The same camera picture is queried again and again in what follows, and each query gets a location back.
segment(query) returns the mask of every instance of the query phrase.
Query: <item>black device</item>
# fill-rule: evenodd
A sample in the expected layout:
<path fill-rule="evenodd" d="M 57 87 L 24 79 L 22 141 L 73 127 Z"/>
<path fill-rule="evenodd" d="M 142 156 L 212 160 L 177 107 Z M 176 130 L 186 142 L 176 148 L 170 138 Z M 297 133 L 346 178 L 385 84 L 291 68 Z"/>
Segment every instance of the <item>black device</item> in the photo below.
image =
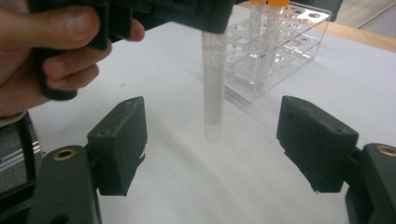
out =
<path fill-rule="evenodd" d="M 0 194 L 0 223 L 101 223 L 96 190 L 125 196 L 145 159 L 143 97 L 119 103 L 87 138 L 85 147 L 51 151 L 41 162 L 38 178 Z"/>
<path fill-rule="evenodd" d="M 396 223 L 396 147 L 356 147 L 359 134 L 319 107 L 284 96 L 276 137 L 314 191 L 339 192 L 345 182 L 351 224 Z"/>
<path fill-rule="evenodd" d="M 139 20 L 146 30 L 175 21 L 210 33 L 222 34 L 234 0 L 29 0 L 28 3 L 32 12 L 73 5 L 94 7 L 101 28 L 89 46 L 104 50 L 108 38 L 114 42 L 123 36 L 129 36 L 131 18 Z M 61 50 L 36 49 L 35 58 L 41 67 L 48 57 L 60 53 Z M 77 91 L 57 91 L 47 87 L 42 69 L 39 73 L 42 91 L 50 99 L 63 101 L 77 96 Z"/>

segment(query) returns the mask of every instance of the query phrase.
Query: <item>hand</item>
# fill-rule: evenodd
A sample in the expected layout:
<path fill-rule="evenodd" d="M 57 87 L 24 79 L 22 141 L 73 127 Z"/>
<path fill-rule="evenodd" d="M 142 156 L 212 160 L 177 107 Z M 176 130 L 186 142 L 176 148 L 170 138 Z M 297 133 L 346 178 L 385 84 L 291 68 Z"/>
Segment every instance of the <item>hand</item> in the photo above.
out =
<path fill-rule="evenodd" d="M 60 91 L 85 87 L 99 73 L 96 65 L 111 52 L 86 47 L 99 31 L 99 18 L 91 7 L 74 6 L 29 13 L 24 0 L 0 0 L 0 117 L 46 103 L 38 84 L 38 66 L 47 85 Z M 144 27 L 132 20 L 126 39 L 140 41 Z M 66 52 L 35 64 L 32 48 Z"/>

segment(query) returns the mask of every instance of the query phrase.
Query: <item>orange cap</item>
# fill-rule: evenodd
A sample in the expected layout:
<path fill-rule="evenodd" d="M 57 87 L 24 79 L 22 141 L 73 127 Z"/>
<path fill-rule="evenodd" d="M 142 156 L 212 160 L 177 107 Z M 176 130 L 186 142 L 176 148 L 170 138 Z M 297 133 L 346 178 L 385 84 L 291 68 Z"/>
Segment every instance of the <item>orange cap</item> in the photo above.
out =
<path fill-rule="evenodd" d="M 265 3 L 268 0 L 250 0 L 251 3 Z"/>
<path fill-rule="evenodd" d="M 268 5 L 271 7 L 286 7 L 290 0 L 268 0 Z"/>

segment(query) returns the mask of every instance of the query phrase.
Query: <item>brass insert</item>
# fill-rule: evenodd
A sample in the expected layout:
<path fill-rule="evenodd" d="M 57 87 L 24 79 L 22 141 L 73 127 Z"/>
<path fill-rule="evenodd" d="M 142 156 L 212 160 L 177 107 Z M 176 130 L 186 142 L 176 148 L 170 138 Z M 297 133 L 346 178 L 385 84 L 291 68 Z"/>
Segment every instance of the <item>brass insert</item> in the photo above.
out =
<path fill-rule="evenodd" d="M 376 150 L 381 152 L 384 155 L 396 157 L 396 147 L 389 147 L 389 146 L 376 146 Z"/>
<path fill-rule="evenodd" d="M 64 150 L 62 150 L 62 151 L 56 153 L 56 154 L 53 156 L 53 159 L 54 159 L 55 161 L 65 161 L 65 160 L 67 160 L 67 159 L 72 158 L 74 155 L 76 155 L 76 151 L 75 151 L 74 149 L 72 149 L 72 148 L 70 148 L 70 149 L 64 149 Z"/>

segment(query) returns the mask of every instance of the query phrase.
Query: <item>centrifuge tube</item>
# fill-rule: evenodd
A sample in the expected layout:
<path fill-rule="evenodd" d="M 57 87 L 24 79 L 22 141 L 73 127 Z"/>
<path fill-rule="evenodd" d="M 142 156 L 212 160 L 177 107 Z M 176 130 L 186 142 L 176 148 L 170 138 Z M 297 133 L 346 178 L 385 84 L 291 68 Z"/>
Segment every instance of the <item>centrifuge tube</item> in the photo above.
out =
<path fill-rule="evenodd" d="M 250 15 L 248 22 L 248 37 L 250 41 L 250 47 L 257 51 L 262 51 L 262 37 L 263 28 L 266 23 L 265 20 L 265 3 L 268 0 L 250 0 Z M 260 54 L 254 54 L 253 52 L 247 55 L 247 71 L 249 73 L 255 73 L 259 67 Z"/>
<path fill-rule="evenodd" d="M 262 80 L 272 74 L 276 58 L 276 45 L 279 39 L 280 27 L 283 20 L 285 7 L 290 0 L 269 0 L 265 8 L 267 22 L 265 24 L 265 33 L 263 35 L 263 48 L 266 50 L 260 62 L 260 72 Z"/>
<path fill-rule="evenodd" d="M 202 51 L 205 139 L 216 142 L 222 133 L 227 31 L 223 35 L 202 32 Z"/>

